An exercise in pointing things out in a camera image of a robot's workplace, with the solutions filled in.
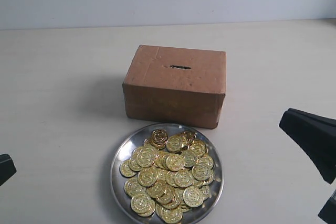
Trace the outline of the round steel plate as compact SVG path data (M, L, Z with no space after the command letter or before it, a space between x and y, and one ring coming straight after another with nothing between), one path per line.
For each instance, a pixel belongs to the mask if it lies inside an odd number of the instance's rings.
M150 124L134 130L121 138L117 142L117 147L110 155L108 162L108 189L104 193L109 199L112 199L116 204L115 207L110 207L108 213L122 214L124 219L117 219L117 223L163 223L162 219L153 213L148 217L141 217L131 209L131 198L124 191L124 184L127 178L120 173L120 164L129 159L133 150L143 145L146 138L151 136L152 131L156 129L164 129L169 135L173 135L182 131L194 132L198 139L203 141L208 148L208 153L214 160L214 181L209 185L211 189L211 196L204 201L198 208L194 208L183 214L181 223L200 223L210 215L221 198L224 188L224 166L222 158L218 152L218 148L214 145L214 141L210 138L208 133L204 130L197 130L193 127L176 124L176 123L157 123Z

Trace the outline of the gold coin bottom left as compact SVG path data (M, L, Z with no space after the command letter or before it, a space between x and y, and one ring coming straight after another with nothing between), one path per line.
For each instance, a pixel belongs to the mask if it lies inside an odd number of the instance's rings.
M131 199L131 209L141 217L148 217L155 211L155 201L146 193L138 193Z

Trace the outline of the gold coin top centre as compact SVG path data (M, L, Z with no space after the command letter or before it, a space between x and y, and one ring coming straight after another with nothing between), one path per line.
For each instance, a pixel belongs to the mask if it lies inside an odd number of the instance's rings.
M184 147L186 138L183 134L175 134L170 136L166 141L166 148L169 152L179 152Z

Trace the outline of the gold coin front right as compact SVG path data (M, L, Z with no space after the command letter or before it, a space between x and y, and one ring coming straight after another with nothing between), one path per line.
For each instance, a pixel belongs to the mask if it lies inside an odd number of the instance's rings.
M203 203L204 196L200 189L191 186L184 190L183 200L189 207L196 208Z

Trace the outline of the brown cardboard slotted box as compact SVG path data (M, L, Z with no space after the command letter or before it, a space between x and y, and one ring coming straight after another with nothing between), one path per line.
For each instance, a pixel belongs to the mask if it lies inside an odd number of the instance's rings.
M214 129L226 95L226 52L140 45L122 87L129 118Z

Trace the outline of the gold coin lower left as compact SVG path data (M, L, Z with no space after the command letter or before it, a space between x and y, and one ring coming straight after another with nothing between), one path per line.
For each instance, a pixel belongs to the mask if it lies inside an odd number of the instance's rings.
M129 197L133 197L138 193L145 193L146 187L139 184L137 177L132 177L124 183L124 191Z

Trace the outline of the gold coin far left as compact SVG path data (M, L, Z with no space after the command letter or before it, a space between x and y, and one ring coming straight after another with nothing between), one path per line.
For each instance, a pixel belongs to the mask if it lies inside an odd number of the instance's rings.
M120 164L119 171L124 177L133 177L136 175L136 172L130 168L128 159Z

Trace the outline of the gold coin bottom centre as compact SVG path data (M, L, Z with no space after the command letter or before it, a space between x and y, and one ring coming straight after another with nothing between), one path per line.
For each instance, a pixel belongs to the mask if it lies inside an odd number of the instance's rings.
M165 223L178 223L182 220L183 212L180 206L175 209L162 208L160 215Z

